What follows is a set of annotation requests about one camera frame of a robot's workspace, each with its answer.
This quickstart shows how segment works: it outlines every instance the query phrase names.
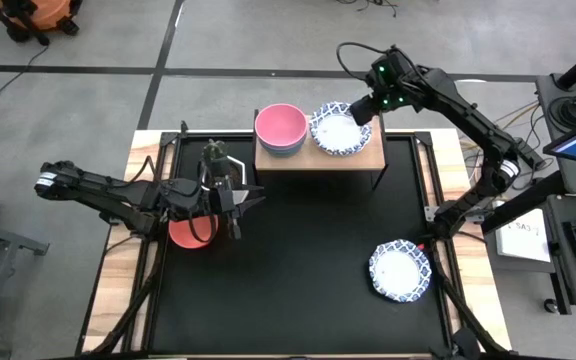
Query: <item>desk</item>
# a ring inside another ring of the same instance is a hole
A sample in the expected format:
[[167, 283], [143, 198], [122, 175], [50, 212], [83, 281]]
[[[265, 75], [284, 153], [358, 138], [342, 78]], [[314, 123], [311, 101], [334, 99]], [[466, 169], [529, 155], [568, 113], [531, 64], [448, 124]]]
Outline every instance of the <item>desk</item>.
[[[415, 132], [416, 130], [396, 130], [397, 132]], [[454, 129], [417, 130], [431, 133], [434, 155], [443, 196], [445, 199], [456, 199], [470, 188], [466, 168], [463, 162], [457, 132]], [[162, 131], [145, 130], [135, 132], [130, 156], [126, 167], [125, 178], [132, 178], [141, 167], [146, 156], [157, 156], [159, 140]], [[436, 194], [430, 180], [430, 165], [423, 160], [425, 187], [430, 203], [436, 203]], [[170, 169], [171, 159], [164, 160], [164, 177]], [[151, 177], [145, 174], [144, 179]], [[466, 225], [462, 230], [481, 236], [477, 226]], [[128, 231], [123, 226], [111, 229], [107, 246], [111, 246], [126, 238]], [[454, 238], [455, 252], [459, 264], [462, 285], [468, 305], [477, 318], [502, 346], [510, 348], [510, 340], [497, 295], [492, 270], [484, 244], [465, 236]], [[154, 255], [151, 248], [149, 255]], [[101, 270], [95, 283], [91, 296], [91, 307], [86, 314], [82, 337], [78, 350], [88, 351], [94, 349], [116, 324], [122, 313], [126, 310], [132, 293], [132, 284], [135, 276], [137, 258], [139, 254], [139, 240], [131, 240], [113, 249], [101, 264]], [[141, 335], [144, 329], [146, 304], [142, 306], [136, 319], [133, 334], [132, 349], [137, 350], [141, 345]], [[449, 309], [453, 330], [459, 328], [459, 317], [454, 308]], [[115, 351], [121, 349], [121, 343]]]

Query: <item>stacked bowls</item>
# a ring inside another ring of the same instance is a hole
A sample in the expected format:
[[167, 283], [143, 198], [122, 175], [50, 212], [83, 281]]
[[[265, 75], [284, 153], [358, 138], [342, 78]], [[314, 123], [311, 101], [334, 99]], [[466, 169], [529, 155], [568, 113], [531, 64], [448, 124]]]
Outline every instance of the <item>stacked bowls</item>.
[[306, 115], [289, 104], [274, 104], [261, 110], [255, 119], [259, 143], [271, 155], [287, 157], [296, 154], [306, 140]]

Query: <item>concrete floor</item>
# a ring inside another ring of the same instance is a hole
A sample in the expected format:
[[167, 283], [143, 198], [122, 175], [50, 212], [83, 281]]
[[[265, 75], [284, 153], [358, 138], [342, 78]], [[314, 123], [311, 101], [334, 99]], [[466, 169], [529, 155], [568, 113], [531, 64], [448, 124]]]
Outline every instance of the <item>concrete floor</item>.
[[[79, 35], [51, 35], [51, 48], [35, 64], [153, 67], [173, 3], [87, 0], [77, 18]], [[361, 2], [186, 0], [166, 66], [339, 70], [334, 50], [342, 41], [382, 48], [397, 43], [418, 63], [460, 73], [542, 74], [576, 61], [576, 0], [398, 4], [393, 19], [386, 7], [356, 12]], [[10, 42], [0, 26], [0, 64], [25, 64], [39, 49], [34, 42]], [[363, 70], [374, 54], [345, 49], [344, 59]], [[12, 76], [0, 73], [0, 87]], [[0, 349], [11, 349], [14, 359], [73, 353], [108, 231], [92, 210], [36, 197], [39, 167], [70, 159], [121, 176], [149, 84], [147, 75], [25, 74], [0, 97], [0, 226], [51, 243], [44, 258], [19, 258], [0, 303]], [[529, 83], [458, 87], [490, 119], [535, 99]], [[367, 90], [352, 79], [165, 76], [148, 128], [176, 129], [181, 120], [192, 128], [250, 128], [254, 109], [273, 102], [311, 112], [324, 101], [352, 101]], [[411, 109], [387, 114], [386, 124], [452, 126], [441, 115]], [[529, 127], [509, 131], [525, 136]], [[542, 145], [549, 141], [543, 123], [537, 133]], [[547, 315], [537, 302], [552, 291], [547, 277], [500, 271], [495, 277], [513, 348], [576, 358], [576, 312]]]

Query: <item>patterned paper plate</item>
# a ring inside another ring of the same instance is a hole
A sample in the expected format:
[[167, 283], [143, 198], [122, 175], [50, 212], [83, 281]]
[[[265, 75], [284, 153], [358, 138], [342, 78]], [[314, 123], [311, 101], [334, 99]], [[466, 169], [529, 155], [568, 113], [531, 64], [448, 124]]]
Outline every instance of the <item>patterned paper plate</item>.
[[413, 302], [430, 283], [428, 258], [408, 240], [379, 245], [368, 261], [372, 284], [378, 293], [398, 302]]
[[358, 126], [350, 113], [350, 104], [324, 104], [310, 119], [310, 134], [320, 148], [330, 155], [358, 153], [370, 141], [370, 124]]

